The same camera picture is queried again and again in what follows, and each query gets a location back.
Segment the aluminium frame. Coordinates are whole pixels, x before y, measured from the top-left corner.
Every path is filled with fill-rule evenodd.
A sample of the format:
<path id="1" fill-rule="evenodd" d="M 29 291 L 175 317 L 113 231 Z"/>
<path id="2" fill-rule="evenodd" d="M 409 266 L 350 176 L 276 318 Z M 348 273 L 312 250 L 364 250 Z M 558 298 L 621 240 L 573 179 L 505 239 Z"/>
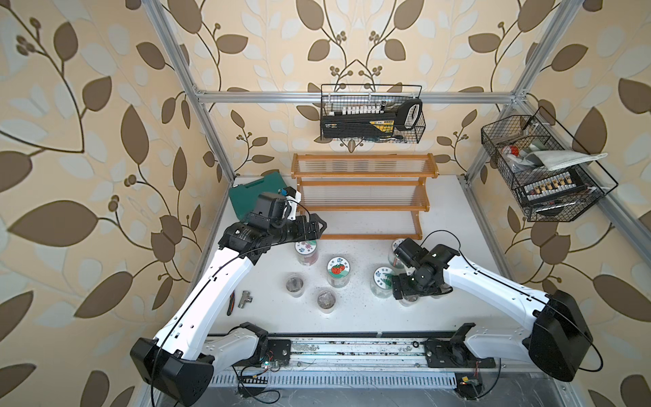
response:
<path id="1" fill-rule="evenodd" d="M 389 100 L 390 98 L 407 95 L 406 93 L 378 93 L 374 90 L 363 92 L 355 90 L 352 93 L 331 91 L 326 94 L 322 92 L 208 92 L 198 88 L 193 80 L 192 73 L 181 51 L 181 46 L 176 41 L 170 22 L 165 17 L 162 3 L 159 1 L 143 1 L 142 7 L 146 10 L 164 50 L 171 58 L 171 66 L 176 70 L 176 76 L 181 83 L 182 89 L 189 94 L 190 105 L 198 117 L 200 128 L 205 133 L 211 151 L 216 155 L 217 160 L 225 165 L 225 178 L 229 182 L 234 182 L 235 171 L 232 169 L 225 149 L 219 140 L 210 113 L 205 107 L 207 103 L 295 103 L 310 106 L 318 103 L 322 108 L 325 108 L 332 100 L 369 102 L 373 98 Z M 424 104 L 497 104 L 505 107 L 500 113 L 502 116 L 515 109 L 532 116 L 538 116 L 537 110 L 534 110 L 527 100 L 525 91 L 534 84 L 537 77 L 535 69 L 543 65 L 544 60 L 551 54 L 552 47 L 559 43 L 561 37 L 569 29 L 571 22 L 576 18 L 578 11 L 582 8 L 582 1 L 563 1 L 559 4 L 559 11 L 552 18 L 549 28 L 544 33 L 544 37 L 538 44 L 537 49 L 534 50 L 530 63 L 525 68 L 514 90 L 506 93 L 422 92 L 420 93 L 420 100 Z M 650 246 L 650 230 L 638 218 L 633 216 L 624 207 L 623 203 L 612 197 L 603 197 L 596 205 L 632 245 L 639 245 L 642 249 L 647 249 Z"/>

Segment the white paper bag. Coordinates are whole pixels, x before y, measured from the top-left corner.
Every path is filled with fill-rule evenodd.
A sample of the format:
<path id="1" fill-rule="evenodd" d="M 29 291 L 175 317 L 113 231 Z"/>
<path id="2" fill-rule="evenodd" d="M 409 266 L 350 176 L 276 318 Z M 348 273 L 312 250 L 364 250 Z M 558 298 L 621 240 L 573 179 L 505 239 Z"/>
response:
<path id="1" fill-rule="evenodd" d="M 527 154 L 524 159 L 527 163 L 544 167 L 547 171 L 559 171 L 578 164 L 598 161 L 607 156 L 607 153 L 583 154 L 571 150 L 544 150 Z"/>

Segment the orange black pliers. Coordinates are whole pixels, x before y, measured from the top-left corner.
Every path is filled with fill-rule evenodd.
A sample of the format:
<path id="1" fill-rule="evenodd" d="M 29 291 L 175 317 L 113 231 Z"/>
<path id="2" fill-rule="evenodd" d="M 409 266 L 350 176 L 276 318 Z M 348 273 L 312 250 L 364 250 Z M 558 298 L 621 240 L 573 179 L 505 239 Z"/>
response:
<path id="1" fill-rule="evenodd" d="M 227 306 L 227 309 L 226 309 L 226 315 L 227 316 L 231 316 L 232 313 L 234 312 L 235 301 L 236 301 L 236 295 L 235 295 L 234 292 L 232 292 L 231 295 L 229 296 L 229 302 L 228 302 L 228 306 Z"/>

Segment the red label seed cup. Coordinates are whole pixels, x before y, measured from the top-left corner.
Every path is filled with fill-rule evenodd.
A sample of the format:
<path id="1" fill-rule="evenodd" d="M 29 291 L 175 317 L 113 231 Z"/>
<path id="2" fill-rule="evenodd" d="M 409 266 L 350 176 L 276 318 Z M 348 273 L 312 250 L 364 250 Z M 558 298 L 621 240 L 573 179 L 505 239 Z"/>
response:
<path id="1" fill-rule="evenodd" d="M 315 297 L 317 309 L 326 315 L 334 312 L 337 305 L 337 295 L 329 289 L 322 289 Z"/>

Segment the tomato lid seed jar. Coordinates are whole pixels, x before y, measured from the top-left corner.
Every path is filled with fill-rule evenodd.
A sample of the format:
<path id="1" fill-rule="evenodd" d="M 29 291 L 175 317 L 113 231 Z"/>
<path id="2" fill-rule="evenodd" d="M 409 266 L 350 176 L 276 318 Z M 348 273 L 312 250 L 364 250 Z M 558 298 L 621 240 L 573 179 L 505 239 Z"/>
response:
<path id="1" fill-rule="evenodd" d="M 327 281 L 333 288 L 344 288 L 349 283 L 350 271 L 350 264 L 344 257 L 334 257 L 327 263 Z"/>

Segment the wooden three-tier shelf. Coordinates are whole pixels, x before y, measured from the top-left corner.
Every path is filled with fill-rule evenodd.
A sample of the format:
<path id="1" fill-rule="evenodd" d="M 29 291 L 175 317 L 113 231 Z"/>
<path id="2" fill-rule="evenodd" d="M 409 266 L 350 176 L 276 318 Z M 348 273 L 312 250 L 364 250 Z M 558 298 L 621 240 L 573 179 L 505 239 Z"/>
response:
<path id="1" fill-rule="evenodd" d="M 439 176 L 432 154 L 295 154 L 292 178 L 311 212 L 330 215 L 408 214 L 406 230 L 379 227 L 356 232 L 349 221 L 324 233 L 329 240 L 394 240 L 423 237 L 420 214 L 430 210 L 427 180 Z"/>

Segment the green plastic tool case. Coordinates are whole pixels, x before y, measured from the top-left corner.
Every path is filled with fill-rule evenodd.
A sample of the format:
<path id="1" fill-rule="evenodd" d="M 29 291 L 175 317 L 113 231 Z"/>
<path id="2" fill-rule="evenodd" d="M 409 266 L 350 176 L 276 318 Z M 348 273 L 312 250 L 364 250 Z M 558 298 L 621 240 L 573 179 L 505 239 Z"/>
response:
<path id="1" fill-rule="evenodd" d="M 237 219 L 245 221 L 262 193 L 278 193 L 287 185 L 279 172 L 271 172 L 254 181 L 239 184 L 230 189 L 228 195 Z"/>

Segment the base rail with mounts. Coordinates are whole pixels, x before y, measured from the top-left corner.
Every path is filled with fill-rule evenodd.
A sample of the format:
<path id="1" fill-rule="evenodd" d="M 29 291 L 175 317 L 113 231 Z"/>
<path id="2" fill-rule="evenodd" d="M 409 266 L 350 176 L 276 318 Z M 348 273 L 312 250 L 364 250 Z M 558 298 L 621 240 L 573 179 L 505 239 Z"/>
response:
<path id="1" fill-rule="evenodd" d="M 217 371 L 210 387 L 453 390 L 497 370 L 450 332 L 271 334 L 259 356 Z"/>

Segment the flower lid seed jar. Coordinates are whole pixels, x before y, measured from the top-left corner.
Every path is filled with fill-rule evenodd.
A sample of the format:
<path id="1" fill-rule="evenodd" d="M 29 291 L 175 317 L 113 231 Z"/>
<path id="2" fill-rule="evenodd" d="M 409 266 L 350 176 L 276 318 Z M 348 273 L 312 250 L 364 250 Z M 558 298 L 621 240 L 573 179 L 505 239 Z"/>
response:
<path id="1" fill-rule="evenodd" d="M 319 258 L 316 240 L 297 242 L 294 247 L 298 262 L 303 266 L 312 266 Z"/>

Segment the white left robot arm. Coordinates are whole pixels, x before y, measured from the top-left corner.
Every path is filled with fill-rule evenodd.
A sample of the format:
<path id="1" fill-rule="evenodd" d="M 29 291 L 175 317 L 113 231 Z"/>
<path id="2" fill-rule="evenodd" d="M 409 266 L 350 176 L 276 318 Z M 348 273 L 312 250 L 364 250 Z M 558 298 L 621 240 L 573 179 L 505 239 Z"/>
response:
<path id="1" fill-rule="evenodd" d="M 256 354 L 266 331 L 250 323 L 236 327 L 215 345 L 205 342 L 232 292 L 269 249 L 321 238 L 327 223 L 317 214 L 295 220 L 250 215 L 225 229 L 208 268 L 175 315 L 153 338 L 141 337 L 130 357 L 151 391 L 182 406 L 194 405 L 218 370 Z"/>

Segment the metal tee pipe fitting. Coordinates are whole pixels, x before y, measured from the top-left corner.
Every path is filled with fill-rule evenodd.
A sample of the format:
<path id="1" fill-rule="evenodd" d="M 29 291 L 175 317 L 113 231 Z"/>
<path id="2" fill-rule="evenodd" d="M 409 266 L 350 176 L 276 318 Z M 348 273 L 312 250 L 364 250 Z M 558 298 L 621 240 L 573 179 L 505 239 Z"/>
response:
<path id="1" fill-rule="evenodd" d="M 241 298 L 238 302 L 238 308 L 243 309 L 247 304 L 251 304 L 253 302 L 253 296 L 248 290 L 243 290 Z"/>

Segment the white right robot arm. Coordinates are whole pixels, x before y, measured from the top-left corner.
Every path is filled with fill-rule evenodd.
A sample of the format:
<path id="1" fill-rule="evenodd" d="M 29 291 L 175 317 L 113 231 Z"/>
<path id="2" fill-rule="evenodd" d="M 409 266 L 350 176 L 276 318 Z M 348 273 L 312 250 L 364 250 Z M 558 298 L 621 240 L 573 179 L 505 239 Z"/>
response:
<path id="1" fill-rule="evenodd" d="M 467 323 L 461 344 L 477 359 L 531 362 L 552 378 L 569 383 L 593 346 L 593 335 L 569 294 L 552 294 L 515 283 L 469 261 L 459 249 L 439 244 L 426 249 L 411 238 L 393 251 L 412 274 L 393 277 L 393 296 L 437 297 L 459 289 L 508 315 L 513 330 Z"/>

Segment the purple label seed cup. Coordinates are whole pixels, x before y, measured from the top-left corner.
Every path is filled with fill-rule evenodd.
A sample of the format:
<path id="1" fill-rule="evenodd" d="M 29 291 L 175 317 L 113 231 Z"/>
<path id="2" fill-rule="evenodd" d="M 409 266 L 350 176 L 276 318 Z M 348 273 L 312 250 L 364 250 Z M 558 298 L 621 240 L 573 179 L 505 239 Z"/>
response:
<path id="1" fill-rule="evenodd" d="M 305 281 L 300 274 L 291 274 L 285 281 L 286 292 L 293 298 L 300 298 L 304 294 Z"/>

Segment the box of small bottles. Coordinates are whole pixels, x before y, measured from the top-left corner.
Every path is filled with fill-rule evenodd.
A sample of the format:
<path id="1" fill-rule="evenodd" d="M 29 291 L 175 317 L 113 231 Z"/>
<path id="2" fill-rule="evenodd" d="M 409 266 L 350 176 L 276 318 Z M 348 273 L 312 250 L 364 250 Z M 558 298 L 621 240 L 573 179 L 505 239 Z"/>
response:
<path id="1" fill-rule="evenodd" d="M 542 181 L 535 181 L 522 188 L 522 193 L 531 204 L 542 204 L 550 200 L 560 199 L 573 193 L 586 190 L 588 186 L 576 171 L 566 171 L 551 176 Z"/>

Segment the green lid seed jar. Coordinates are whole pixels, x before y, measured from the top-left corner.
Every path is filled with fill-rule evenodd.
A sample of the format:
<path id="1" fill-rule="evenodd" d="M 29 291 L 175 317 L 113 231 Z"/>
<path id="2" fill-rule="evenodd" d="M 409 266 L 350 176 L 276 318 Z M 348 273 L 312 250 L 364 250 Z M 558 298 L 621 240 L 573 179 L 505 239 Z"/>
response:
<path id="1" fill-rule="evenodd" d="M 378 267 L 371 277 L 371 293 L 378 298 L 393 296 L 394 271 L 387 266 Z"/>

